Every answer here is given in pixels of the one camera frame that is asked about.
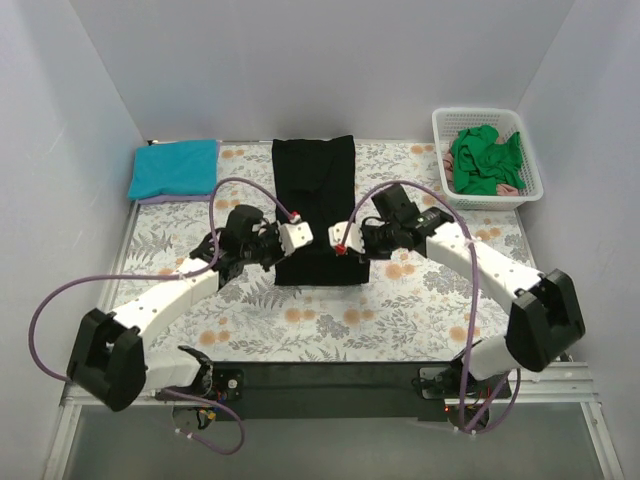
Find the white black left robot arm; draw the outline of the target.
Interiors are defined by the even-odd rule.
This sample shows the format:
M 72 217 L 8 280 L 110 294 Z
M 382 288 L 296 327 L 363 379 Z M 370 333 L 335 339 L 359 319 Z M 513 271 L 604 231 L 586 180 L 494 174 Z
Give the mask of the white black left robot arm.
M 144 391 L 175 388 L 193 400 L 213 397 L 214 366 L 206 354 L 188 346 L 152 353 L 151 344 L 245 266 L 269 270 L 312 239 L 300 217 L 269 223 L 256 207 L 234 208 L 225 226 L 203 238 L 173 279 L 110 312 L 93 309 L 84 315 L 67 366 L 69 379 L 114 412 Z

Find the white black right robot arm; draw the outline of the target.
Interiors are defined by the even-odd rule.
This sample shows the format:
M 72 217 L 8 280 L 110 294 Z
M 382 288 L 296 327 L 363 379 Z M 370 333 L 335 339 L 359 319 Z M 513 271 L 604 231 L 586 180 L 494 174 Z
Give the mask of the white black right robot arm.
M 512 370 L 539 373 L 586 333 L 574 282 L 555 269 L 543 273 L 518 263 L 474 238 L 451 209 L 420 210 L 400 183 L 372 194 L 379 218 L 342 237 L 363 260 L 387 260 L 400 249 L 414 251 L 468 279 L 472 294 L 485 294 L 508 316 L 505 332 L 470 339 L 450 363 L 441 386 L 475 397 L 489 379 Z

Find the black t shirt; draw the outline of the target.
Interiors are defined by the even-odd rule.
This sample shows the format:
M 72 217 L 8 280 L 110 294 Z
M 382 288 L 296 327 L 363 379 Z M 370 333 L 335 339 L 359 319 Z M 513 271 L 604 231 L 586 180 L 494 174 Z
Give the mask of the black t shirt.
M 313 242 L 276 266 L 278 286 L 337 287 L 365 284 L 370 264 L 338 256 L 328 229 L 346 221 L 355 207 L 355 143 L 346 135 L 331 140 L 272 143 L 276 197 L 308 223 Z

